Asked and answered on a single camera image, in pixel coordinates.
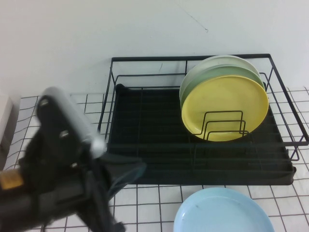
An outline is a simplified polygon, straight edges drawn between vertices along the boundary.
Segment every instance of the light blue plate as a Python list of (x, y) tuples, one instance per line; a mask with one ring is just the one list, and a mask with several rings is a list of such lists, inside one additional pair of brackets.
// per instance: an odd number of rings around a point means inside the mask
[(274, 232), (266, 213), (249, 197), (228, 188), (207, 188), (186, 199), (174, 232)]

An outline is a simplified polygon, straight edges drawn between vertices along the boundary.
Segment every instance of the green plate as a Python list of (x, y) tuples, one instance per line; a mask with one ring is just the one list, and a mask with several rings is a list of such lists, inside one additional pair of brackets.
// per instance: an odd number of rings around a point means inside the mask
[(256, 81), (260, 86), (264, 88), (264, 84), (260, 77), (249, 69), (241, 68), (236, 65), (216, 65), (212, 69), (206, 69), (204, 72), (196, 76), (184, 89), (182, 97), (180, 99), (180, 106), (183, 106), (184, 100), (189, 93), (201, 82), (211, 80), (215, 77), (225, 75), (240, 75), (245, 76), (251, 80)]

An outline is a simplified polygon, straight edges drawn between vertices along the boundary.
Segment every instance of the drip tray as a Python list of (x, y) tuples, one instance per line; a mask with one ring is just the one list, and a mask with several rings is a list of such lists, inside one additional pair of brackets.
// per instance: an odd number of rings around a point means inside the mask
[[(236, 147), (238, 143), (250, 147)], [(289, 185), (296, 168), (281, 144), (269, 108), (252, 133), (229, 142), (209, 142), (183, 125), (179, 89), (116, 86), (109, 136), (110, 153), (140, 157), (147, 163), (136, 184)]]

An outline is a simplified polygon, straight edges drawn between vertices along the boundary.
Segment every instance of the white tile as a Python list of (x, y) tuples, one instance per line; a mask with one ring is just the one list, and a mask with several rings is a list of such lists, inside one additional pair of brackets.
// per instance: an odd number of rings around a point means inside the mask
[(105, 112), (106, 113), (104, 113), (103, 114), (103, 118), (102, 118), (102, 122), (111, 122), (111, 120), (112, 120), (112, 112), (111, 112), (111, 116), (110, 116), (110, 112), (109, 112), (109, 110), (108, 110), (108, 112), (106, 111), (106, 109), (105, 109)]
[(66, 232), (88, 232), (88, 227), (66, 228)]
[(21, 130), (19, 132), (14, 133), (14, 136), (13, 136), (13, 139), (12, 139), (12, 144), (16, 143), (19, 140), (24, 139), (26, 131), (27, 131), (27, 128), (25, 128), (25, 129), (23, 129), (23, 130)]
[(27, 133), (25, 138), (26, 139), (31, 139), (34, 137), (35, 133), (38, 131), (40, 127), (28, 127)]
[(300, 149), (300, 154), (299, 155), (304, 158), (304, 162), (305, 163), (309, 163), (309, 149), (306, 149), (306, 150), (301, 150)]
[(277, 198), (281, 215), (302, 214), (303, 210), (297, 197)]
[(294, 175), (294, 180), (309, 178), (309, 171), (306, 164), (295, 164), (296, 173)]
[(305, 214), (309, 214), (309, 197), (299, 197), (299, 199), (304, 208)]
[(18, 113), (17, 121), (21, 121), (21, 120), (31, 117), (32, 113), (33, 113), (33, 109), (20, 110)]
[(136, 188), (136, 185), (126, 185), (126, 186), (124, 186), (124, 189), (126, 189), (126, 188)]
[[(285, 94), (283, 92), (274, 93), (274, 95), (275, 95), (276, 100), (277, 100), (278, 103), (280, 103), (280, 102), (287, 102), (286, 96), (285, 96)], [(269, 103), (276, 102), (272, 93), (271, 94), (267, 94), (267, 96), (269, 98)]]
[(270, 217), (269, 219), (275, 232), (285, 232), (281, 217)]
[(85, 106), (86, 106), (86, 104), (77, 104), (77, 109), (80, 109), (80, 112), (84, 113), (85, 112)]
[(174, 222), (162, 223), (162, 232), (173, 232), (173, 231), (174, 231)]
[(160, 221), (160, 208), (158, 204), (145, 204), (138, 206), (139, 222)]
[(287, 232), (309, 232), (304, 215), (282, 217)]
[(248, 190), (248, 186), (240, 186), (240, 185), (230, 185), (230, 186), (226, 186), (228, 189), (233, 189), (237, 192), (240, 192), (242, 194), (244, 194), (247, 197), (250, 197), (249, 194), (249, 190)]
[(136, 188), (124, 188), (115, 196), (116, 205), (136, 204)]
[(204, 189), (208, 189), (208, 188), (225, 188), (224, 185), (203, 185)]
[(111, 107), (112, 107), (112, 111), (114, 109), (114, 104), (112, 105), (111, 102), (107, 102), (105, 104), (105, 109), (104, 109), (104, 112), (110, 112), (111, 111)]
[(4, 166), (4, 170), (6, 170), (8, 167), (10, 167), (10, 166), (16, 164), (18, 154), (19, 154), (19, 152), (16, 152), (15, 154), (9, 156), (9, 157), (6, 159), (6, 163), (5, 163), (5, 166)]
[(309, 179), (295, 180), (293, 186), (299, 196), (309, 195)]
[(41, 125), (41, 123), (38, 120), (38, 118), (36, 116), (32, 116), (29, 126), (36, 127), (36, 126), (40, 126), (40, 125)]
[(305, 122), (309, 123), (309, 112), (303, 112), (302, 116), (304, 117)]
[(279, 210), (275, 199), (259, 199), (254, 200), (268, 216), (279, 216)]
[(273, 197), (270, 186), (249, 186), (249, 190), (253, 199)]
[(115, 206), (115, 219), (123, 223), (136, 223), (136, 206)]
[(139, 232), (161, 232), (160, 223), (139, 224)]
[(136, 232), (136, 225), (125, 225), (126, 232)]
[(158, 185), (138, 185), (138, 188), (158, 187)]
[(285, 125), (278, 126), (278, 130), (279, 130), (281, 136), (284, 136), (284, 137), (289, 137), (290, 136), (290, 134), (289, 134), (289, 132), (288, 132), (288, 130), (287, 130)]
[(85, 103), (86, 102), (86, 94), (73, 94), (71, 98), (76, 103)]
[(58, 228), (58, 229), (46, 229), (46, 232), (64, 232), (64, 228)]
[(297, 109), (300, 112), (308, 111), (309, 110), (309, 101), (296, 102), (296, 105), (297, 105)]
[(24, 139), (20, 150), (25, 151), (30, 141), (31, 139)]
[(284, 118), (285, 118), (285, 121), (286, 121), (287, 124), (297, 123), (296, 118), (295, 118), (293, 113), (284, 114)]
[[(294, 147), (287, 147), (287, 149), (289, 150), (289, 157), (292, 157), (292, 154), (293, 154), (295, 148), (294, 148)], [(298, 152), (298, 155), (299, 155), (299, 160), (298, 160), (298, 161), (292, 161), (292, 163), (293, 163), (293, 164), (296, 164), (296, 163), (298, 163), (298, 164), (305, 163), (304, 160), (303, 160), (303, 158), (302, 158), (302, 156), (300, 155), (299, 152)]]
[(37, 115), (37, 110), (38, 110), (38, 108), (35, 106), (35, 107), (34, 107), (34, 111), (33, 111), (33, 113), (32, 113), (32, 116)]
[(53, 223), (51, 223), (50, 225), (47, 226), (47, 228), (52, 228), (52, 227), (65, 227), (66, 225), (66, 220), (67, 218), (64, 217), (62, 219), (56, 220)]
[(182, 202), (180, 186), (160, 187), (160, 202), (161, 203)]
[(110, 206), (110, 213), (114, 216), (114, 206)]
[(289, 125), (290, 131), (292, 133), (293, 136), (302, 136), (303, 133), (300, 130), (299, 125)]
[[(284, 114), (284, 118), (286, 118), (286, 115), (293, 115), (293, 114), (292, 113)], [(277, 125), (283, 125), (284, 124), (283, 118), (280, 114), (274, 115), (274, 117), (275, 117)]]
[(283, 113), (292, 111), (289, 103), (279, 103), (279, 107)]
[(306, 91), (291, 91), (294, 101), (309, 101), (309, 94)]
[(76, 215), (73, 214), (68, 217), (67, 226), (84, 226), (83, 221)]
[(11, 154), (16, 153), (17, 151), (19, 151), (22, 144), (23, 144), (23, 140), (18, 141), (16, 143), (12, 144), (10, 146), (10, 151), (8, 153), (8, 156), (10, 156)]
[(23, 158), (24, 156), (25, 156), (25, 152), (24, 151), (20, 151), (18, 159)]
[(101, 124), (101, 132), (104, 132), (106, 133), (106, 130), (107, 130), (107, 133), (110, 133), (111, 132), (111, 123), (102, 123)]
[(181, 203), (178, 204), (162, 204), (161, 205), (161, 218), (162, 221), (174, 221), (175, 216)]
[(159, 189), (138, 188), (138, 204), (159, 203)]
[(191, 196), (193, 193), (202, 190), (201, 185), (193, 185), (193, 186), (182, 186), (182, 192), (183, 192), (183, 201), (185, 201), (189, 196)]
[(87, 103), (103, 102), (103, 94), (88, 94)]
[(15, 132), (26, 129), (29, 125), (30, 118), (16, 123)]
[(275, 197), (292, 197), (296, 196), (296, 192), (292, 185), (274, 185), (271, 186)]
[(288, 87), (287, 88), (288, 93), (293, 93), (295, 91), (303, 91), (306, 92), (306, 88), (304, 86), (298, 86), (298, 87)]
[(110, 205), (114, 205), (114, 197), (111, 198), (111, 200), (109, 201), (109, 204), (110, 204)]
[(37, 97), (21, 98), (19, 109), (22, 110), (22, 109), (34, 107), (36, 102), (37, 102)]
[(85, 114), (85, 115), (89, 119), (90, 123), (98, 123), (100, 120), (101, 113), (93, 113), (93, 114)]
[(99, 113), (102, 110), (102, 103), (87, 103), (85, 113)]

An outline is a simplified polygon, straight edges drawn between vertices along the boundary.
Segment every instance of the dish rack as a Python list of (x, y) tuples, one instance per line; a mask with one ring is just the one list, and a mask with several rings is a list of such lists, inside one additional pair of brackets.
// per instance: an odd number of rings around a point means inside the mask
[[(298, 116), (270, 54), (246, 54), (260, 72), (270, 107), (263, 123), (249, 133), (239, 113), (241, 138), (227, 142), (204, 140), (187, 131), (181, 118), (179, 88), (187, 72), (211, 56), (115, 57), (98, 124), (108, 152), (140, 157), (147, 163), (136, 184), (166, 185), (289, 185), (299, 160), (298, 146), (308, 134)], [(295, 140), (287, 120), (295, 120), (301, 136)]]

